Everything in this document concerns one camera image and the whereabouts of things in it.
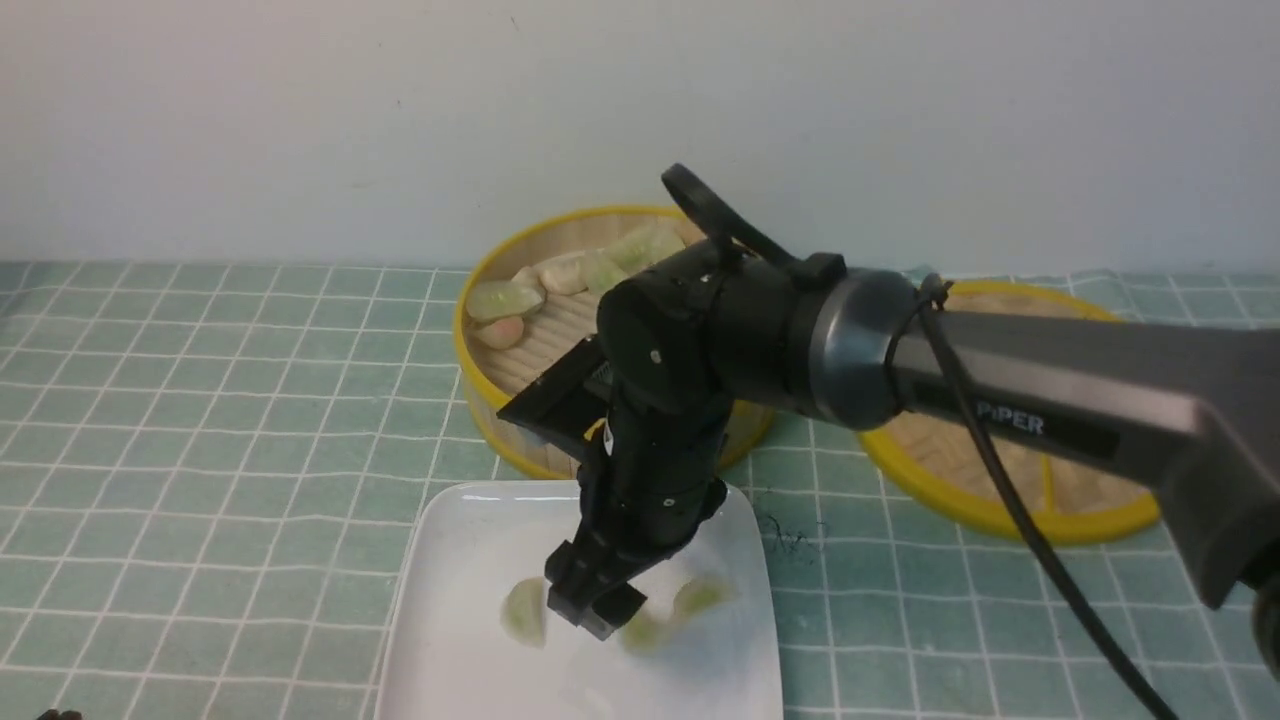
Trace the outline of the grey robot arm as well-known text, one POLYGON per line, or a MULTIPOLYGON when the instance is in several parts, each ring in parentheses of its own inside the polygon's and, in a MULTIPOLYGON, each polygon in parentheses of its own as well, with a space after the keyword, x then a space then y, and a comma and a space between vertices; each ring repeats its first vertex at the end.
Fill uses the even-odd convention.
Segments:
POLYGON ((858 432, 914 413, 965 427, 1002 496, 997 438, 1147 488, 1204 606, 1254 592, 1276 671, 1277 331, 969 313, 948 291, 713 243, 607 291, 591 345, 609 410, 582 456, 579 533, 547 561, 550 610, 599 639, 637 612, 632 579, 714 511, 710 432, 732 402, 858 432))

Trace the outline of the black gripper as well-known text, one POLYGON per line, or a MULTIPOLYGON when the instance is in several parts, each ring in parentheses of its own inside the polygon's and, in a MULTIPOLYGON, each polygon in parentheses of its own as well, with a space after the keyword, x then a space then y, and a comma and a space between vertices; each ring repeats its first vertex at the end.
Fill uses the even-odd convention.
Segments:
POLYGON ((677 413, 616 386, 591 451, 582 528, 548 557, 548 609, 608 641, 646 602, 635 577, 664 562, 724 498, 717 466, 733 402, 714 395, 677 413))

